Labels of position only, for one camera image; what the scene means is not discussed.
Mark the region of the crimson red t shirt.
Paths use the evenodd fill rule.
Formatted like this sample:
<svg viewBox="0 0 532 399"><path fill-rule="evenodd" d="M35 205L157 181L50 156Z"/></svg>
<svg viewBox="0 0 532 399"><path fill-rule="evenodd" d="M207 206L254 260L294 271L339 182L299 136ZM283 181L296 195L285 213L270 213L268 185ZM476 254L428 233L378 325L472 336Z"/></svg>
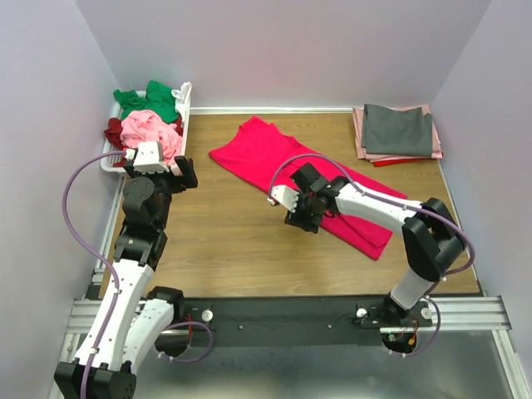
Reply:
<svg viewBox="0 0 532 399"><path fill-rule="evenodd" d="M274 172L295 155L305 154L306 157L285 166L276 178L276 184L295 188L290 175L307 162L328 180L342 173L329 162L315 158L316 153L294 137L281 133L276 125L254 116L239 127L231 141L210 151L209 156L218 165L266 193ZM320 227L373 260L382 256L392 237L392 231L349 215L326 217Z"/></svg>

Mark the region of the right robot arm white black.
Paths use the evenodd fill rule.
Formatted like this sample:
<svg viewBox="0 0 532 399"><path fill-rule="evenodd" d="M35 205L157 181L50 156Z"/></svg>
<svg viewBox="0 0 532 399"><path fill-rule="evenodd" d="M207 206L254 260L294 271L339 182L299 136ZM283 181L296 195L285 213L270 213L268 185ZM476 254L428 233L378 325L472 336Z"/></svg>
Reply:
<svg viewBox="0 0 532 399"><path fill-rule="evenodd" d="M466 250L467 241L446 205L385 195L346 174L326 179L306 163L291 175L294 187L274 185L270 198L282 205L285 224L316 233L327 214L353 216L401 235L408 269L371 313L380 325L402 325L421 298L439 283Z"/></svg>

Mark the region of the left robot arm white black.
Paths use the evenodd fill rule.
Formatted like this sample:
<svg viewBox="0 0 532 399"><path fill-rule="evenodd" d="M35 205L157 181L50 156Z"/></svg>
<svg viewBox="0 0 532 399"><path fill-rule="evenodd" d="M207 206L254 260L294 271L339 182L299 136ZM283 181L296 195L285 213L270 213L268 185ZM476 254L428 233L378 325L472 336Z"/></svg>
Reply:
<svg viewBox="0 0 532 399"><path fill-rule="evenodd" d="M167 243L165 227L173 195L198 185L194 161L142 165L133 153L125 164L124 220L115 243L106 293L85 341L70 362L59 362L54 380L65 398L131 398L136 374L164 328L184 318L183 293L156 288L141 297Z"/></svg>

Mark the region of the light pink t shirt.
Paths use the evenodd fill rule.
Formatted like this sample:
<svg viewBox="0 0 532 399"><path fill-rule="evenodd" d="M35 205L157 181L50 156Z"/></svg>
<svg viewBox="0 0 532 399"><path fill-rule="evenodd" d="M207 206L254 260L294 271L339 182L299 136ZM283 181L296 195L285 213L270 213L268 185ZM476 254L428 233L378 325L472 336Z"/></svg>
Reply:
<svg viewBox="0 0 532 399"><path fill-rule="evenodd" d="M175 164L175 157L183 149L182 123L166 123L153 111L132 111L122 122L121 144L126 148L137 148L141 142L157 141L162 145L164 161L167 165Z"/></svg>

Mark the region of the green t shirt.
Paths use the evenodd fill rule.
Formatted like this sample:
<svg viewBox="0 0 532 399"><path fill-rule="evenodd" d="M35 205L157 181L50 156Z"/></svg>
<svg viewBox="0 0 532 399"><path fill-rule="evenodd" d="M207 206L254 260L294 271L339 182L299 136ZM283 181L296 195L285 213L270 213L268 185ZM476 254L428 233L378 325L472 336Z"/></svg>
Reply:
<svg viewBox="0 0 532 399"><path fill-rule="evenodd" d="M135 90L114 90L113 97L121 108L121 120L124 120L132 111L153 111L164 123L171 123L180 118L180 113L175 109L175 98L171 91L169 86L151 80L143 96Z"/></svg>

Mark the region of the dark red t shirt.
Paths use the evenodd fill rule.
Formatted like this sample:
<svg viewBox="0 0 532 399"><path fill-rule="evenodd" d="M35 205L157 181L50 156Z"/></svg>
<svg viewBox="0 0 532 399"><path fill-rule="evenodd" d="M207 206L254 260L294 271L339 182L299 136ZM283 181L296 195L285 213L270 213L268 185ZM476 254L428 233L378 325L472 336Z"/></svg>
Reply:
<svg viewBox="0 0 532 399"><path fill-rule="evenodd" d="M121 142L122 125L121 120L115 117L109 119L107 128L103 131L105 138L117 150L124 150L125 147Z"/></svg>

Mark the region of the folded red t shirt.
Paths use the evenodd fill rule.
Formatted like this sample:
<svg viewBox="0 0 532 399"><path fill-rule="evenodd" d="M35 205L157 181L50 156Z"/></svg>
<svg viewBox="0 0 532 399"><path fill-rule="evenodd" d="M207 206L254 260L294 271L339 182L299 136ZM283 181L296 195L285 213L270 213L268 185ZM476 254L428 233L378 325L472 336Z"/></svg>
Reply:
<svg viewBox="0 0 532 399"><path fill-rule="evenodd" d="M400 165L420 160L426 160L425 157L406 157L406 158L386 158L382 160L372 160L371 163L376 167L383 167L389 165Z"/></svg>

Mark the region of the white plastic laundry basket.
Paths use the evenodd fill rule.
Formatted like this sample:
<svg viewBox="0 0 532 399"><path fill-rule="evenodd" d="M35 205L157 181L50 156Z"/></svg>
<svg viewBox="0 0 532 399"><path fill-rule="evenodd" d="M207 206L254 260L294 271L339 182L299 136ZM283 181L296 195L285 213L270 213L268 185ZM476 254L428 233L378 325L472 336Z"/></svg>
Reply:
<svg viewBox="0 0 532 399"><path fill-rule="evenodd" d="M145 97L146 91L136 91L136 93L139 97ZM121 116L121 113L122 113L121 106L119 105L117 101L114 101L113 105L111 106L110 117L119 117ZM181 146L181 152L180 152L181 155L185 154L187 140L188 140L189 124L190 124L190 109L185 116L182 116L182 127L183 127L182 139L183 140L182 140L182 146ZM104 141L102 153L116 151L116 150L117 149L113 145L111 145L106 138ZM105 159L101 159L100 160L101 168L105 172L115 172L119 175L126 175L126 171L124 170L122 166L120 167L118 165L115 166L115 164L118 164L119 162L121 162L122 159L123 157L120 157L118 155L113 155L113 156L106 157Z"/></svg>

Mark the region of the folded dusty pink t shirt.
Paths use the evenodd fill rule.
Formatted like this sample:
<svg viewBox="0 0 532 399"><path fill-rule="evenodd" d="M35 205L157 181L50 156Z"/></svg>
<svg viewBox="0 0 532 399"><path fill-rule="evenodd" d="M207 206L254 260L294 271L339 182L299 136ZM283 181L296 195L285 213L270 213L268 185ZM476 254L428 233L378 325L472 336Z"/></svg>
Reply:
<svg viewBox="0 0 532 399"><path fill-rule="evenodd" d="M431 123L431 129L432 129L432 154L430 156L407 156L407 155L380 155L380 154L368 154L365 148L362 146L362 137L363 137L363 109L353 108L352 109L352 118L353 118L353 124L355 127L355 148L357 152L357 158L359 160L382 160L386 158L406 158L406 157L425 157L427 159L435 159L440 160L443 158L443 149L441 148L441 142L440 138L438 136L436 126L434 122Z"/></svg>

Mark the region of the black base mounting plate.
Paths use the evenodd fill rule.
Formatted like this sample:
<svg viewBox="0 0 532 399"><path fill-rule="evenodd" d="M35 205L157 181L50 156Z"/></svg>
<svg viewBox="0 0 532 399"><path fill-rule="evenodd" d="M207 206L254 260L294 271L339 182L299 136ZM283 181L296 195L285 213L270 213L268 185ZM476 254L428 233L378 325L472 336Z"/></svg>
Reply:
<svg viewBox="0 0 532 399"><path fill-rule="evenodd" d="M192 326L162 333L157 350L386 344L411 353L413 335L433 324L427 302L395 311L382 295L187 298L181 316Z"/></svg>

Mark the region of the folded grey t shirt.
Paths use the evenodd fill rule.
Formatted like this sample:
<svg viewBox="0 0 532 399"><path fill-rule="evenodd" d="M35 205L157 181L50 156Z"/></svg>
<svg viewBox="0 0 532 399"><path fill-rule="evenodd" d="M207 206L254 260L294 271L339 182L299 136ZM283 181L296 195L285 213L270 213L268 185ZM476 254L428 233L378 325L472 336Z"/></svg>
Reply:
<svg viewBox="0 0 532 399"><path fill-rule="evenodd" d="M433 153L432 114L421 107L397 111L365 104L362 147L370 155L430 157Z"/></svg>

